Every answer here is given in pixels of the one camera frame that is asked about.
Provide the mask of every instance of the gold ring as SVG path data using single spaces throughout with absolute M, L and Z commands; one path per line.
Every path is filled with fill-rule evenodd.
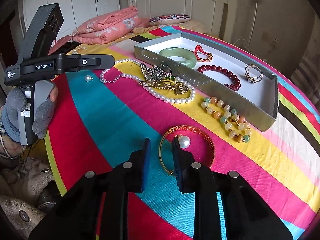
M 163 144 L 164 139 L 167 137 L 167 135 L 173 133 L 174 131 L 178 131 L 178 130 L 181 130 L 181 131 L 190 131 L 190 132 L 199 134 L 199 135 L 202 136 L 202 138 L 204 138 L 204 139 L 206 140 L 206 142 L 209 144 L 209 147 L 210 147 L 210 150 L 211 150 L 211 160 L 210 160 L 210 164 L 209 164 L 209 166 L 208 166 L 209 168 L 211 168 L 211 167 L 212 167 L 212 164 L 213 164 L 213 161 L 214 161 L 214 144 L 213 144 L 213 141 L 211 140 L 210 136 L 207 135 L 207 134 L 206 134 L 204 131 L 202 131 L 201 129 L 196 128 L 196 127 L 194 127 L 194 126 L 179 125 L 179 126 L 171 127 L 169 130 L 167 130 L 167 131 L 165 132 L 165 134 L 162 136 L 161 141 L 160 141 L 158 154 L 159 154 L 159 160 L 160 160 L 161 166 L 163 167 L 163 169 L 165 170 L 165 172 L 166 172 L 169 176 L 170 176 L 170 175 L 173 175 L 173 170 L 170 171 L 169 169 L 167 169 L 166 166 L 165 166 L 164 163 L 163 163 L 162 156 L 161 156 L 162 144 Z
M 258 70 L 260 72 L 260 75 L 257 77 L 250 76 L 249 71 L 251 68 Z M 257 67 L 256 65 L 252 65 L 252 64 L 248 64 L 247 66 L 245 66 L 245 76 L 249 82 L 253 82 L 253 83 L 260 82 L 263 78 L 263 74 L 262 74 L 261 69 L 259 67 Z

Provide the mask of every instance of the red braided bracelet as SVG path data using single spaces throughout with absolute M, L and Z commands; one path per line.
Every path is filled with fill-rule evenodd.
M 202 65 L 201 67 L 198 68 L 198 71 L 203 73 L 206 70 L 212 70 L 212 71 L 217 71 L 221 72 L 222 74 L 226 75 L 228 78 L 230 78 L 233 82 L 233 84 L 228 85 L 224 84 L 226 87 L 232 89 L 233 91 L 238 91 L 239 88 L 241 87 L 240 84 L 240 79 L 236 75 L 234 75 L 231 71 L 228 71 L 226 68 L 222 69 L 222 67 L 217 67 L 216 65 Z
M 208 55 L 208 58 L 199 58 L 198 56 L 198 51 L 205 54 L 205 55 Z M 213 60 L 213 56 L 211 53 L 209 52 L 205 52 L 202 47 L 200 45 L 197 45 L 195 50 L 193 51 L 193 53 L 196 55 L 196 58 L 197 58 L 197 61 L 201 61 L 201 62 L 209 62 L 209 61 L 212 61 Z

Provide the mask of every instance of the hand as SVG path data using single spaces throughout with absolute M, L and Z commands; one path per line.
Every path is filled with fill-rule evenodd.
M 44 138 L 47 127 L 53 117 L 55 102 L 58 96 L 58 88 L 55 86 L 49 97 L 36 111 L 36 118 L 32 125 L 33 132 L 38 138 Z M 23 92 L 17 87 L 13 88 L 8 96 L 2 111 L 2 120 L 7 134 L 16 142 L 20 142 L 20 132 L 18 124 L 18 111 L 25 110 L 27 99 Z

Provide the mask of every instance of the person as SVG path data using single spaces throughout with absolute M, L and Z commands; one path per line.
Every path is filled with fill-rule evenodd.
M 58 88 L 54 87 L 47 100 L 35 109 L 32 130 L 39 141 L 46 135 L 57 96 Z M 20 144 L 18 111 L 23 111 L 26 105 L 25 95 L 18 87 L 14 87 L 0 109 L 0 223 L 8 223 L 9 220 L 23 239 L 28 239 L 30 232 L 54 206 L 52 196 L 51 202 L 47 203 L 48 194 L 44 192 L 48 187 L 56 187 L 46 161 L 22 157 L 27 146 Z

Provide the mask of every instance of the bedpost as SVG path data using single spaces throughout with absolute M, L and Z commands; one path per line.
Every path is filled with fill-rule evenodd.
M 238 0 L 228 0 L 227 22 L 223 35 L 223 40 L 231 43 L 233 29 L 236 23 L 236 14 L 238 8 Z

